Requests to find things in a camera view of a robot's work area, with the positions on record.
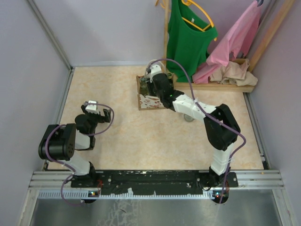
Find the beige cloth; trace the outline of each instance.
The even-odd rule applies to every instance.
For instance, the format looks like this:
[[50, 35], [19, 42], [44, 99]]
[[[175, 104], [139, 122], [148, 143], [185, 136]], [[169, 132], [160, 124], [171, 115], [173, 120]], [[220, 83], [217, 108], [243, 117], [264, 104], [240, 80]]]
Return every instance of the beige cloth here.
[[210, 75], [210, 81], [218, 81], [221, 84], [236, 84], [238, 86], [255, 86], [258, 79], [250, 72], [247, 72], [249, 65], [248, 59], [242, 65], [229, 62], [226, 67], [222, 66]]

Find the caster wheel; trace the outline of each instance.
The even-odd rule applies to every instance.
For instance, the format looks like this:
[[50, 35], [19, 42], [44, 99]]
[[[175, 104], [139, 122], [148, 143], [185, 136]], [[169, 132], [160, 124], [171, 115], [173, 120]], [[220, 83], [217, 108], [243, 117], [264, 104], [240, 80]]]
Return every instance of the caster wheel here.
[[91, 204], [94, 203], [97, 199], [83, 199], [85, 204]]
[[187, 114], [184, 114], [184, 119], [185, 119], [185, 121], [187, 121], [187, 122], [192, 122], [192, 121], [194, 120], [194, 118], [190, 117], [190, 116], [187, 115]]

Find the wheel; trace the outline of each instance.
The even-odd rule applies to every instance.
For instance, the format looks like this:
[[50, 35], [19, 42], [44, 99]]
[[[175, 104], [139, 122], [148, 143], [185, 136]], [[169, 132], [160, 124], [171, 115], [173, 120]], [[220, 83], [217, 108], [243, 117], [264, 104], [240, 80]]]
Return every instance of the wheel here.
[[184, 114], [184, 119], [185, 119], [185, 121], [187, 121], [187, 122], [192, 122], [192, 121], [194, 120], [194, 118], [190, 117], [190, 116], [187, 115], [187, 114]]

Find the clothes hanger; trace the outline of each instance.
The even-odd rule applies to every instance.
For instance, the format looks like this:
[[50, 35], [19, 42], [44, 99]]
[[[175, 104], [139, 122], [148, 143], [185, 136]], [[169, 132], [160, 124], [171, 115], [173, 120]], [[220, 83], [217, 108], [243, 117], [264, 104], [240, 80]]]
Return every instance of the clothes hanger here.
[[[162, 8], [165, 8], [165, 0], [162, 0], [162, 2], [163, 2], [163, 4], [160, 3], [160, 6], [161, 6]], [[189, 20], [187, 20], [186, 18], [182, 17], [182, 19], [183, 19], [185, 22], [189, 23], [190, 25], [194, 26], [195, 28], [199, 29], [199, 30], [202, 31], [202, 32], [205, 32], [205, 30], [206, 30], [208, 27], [210, 27], [210, 26], [214, 27], [214, 24], [213, 24], [212, 19], [211, 19], [210, 16], [203, 10], [203, 8], [202, 8], [201, 6], [199, 6], [199, 5], [198, 5], [197, 3], [195, 3], [193, 0], [187, 0], [186, 2], [185, 2], [184, 0], [182, 0], [182, 3], [183, 3], [185, 6], [190, 6], [191, 4], [194, 4], [196, 7], [198, 7], [198, 8], [205, 14], [205, 16], [208, 18], [210, 24], [208, 24], [205, 28], [202, 29], [202, 28], [200, 28], [199, 26], [197, 26], [197, 25], [195, 25], [194, 23], [192, 23], [191, 21], [189, 21]]]

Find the pink garment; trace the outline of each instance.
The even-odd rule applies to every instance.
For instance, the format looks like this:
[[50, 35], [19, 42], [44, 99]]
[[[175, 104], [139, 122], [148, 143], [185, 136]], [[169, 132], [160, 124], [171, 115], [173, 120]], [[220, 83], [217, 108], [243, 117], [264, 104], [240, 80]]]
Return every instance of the pink garment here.
[[244, 55], [248, 53], [256, 35], [261, 15], [261, 7], [257, 7], [257, 4], [256, 0], [252, 2], [213, 50], [206, 62], [198, 67], [197, 72], [192, 76], [194, 83], [208, 83], [208, 78], [214, 71], [221, 66], [228, 65], [230, 53], [233, 54], [234, 58], [240, 51]]

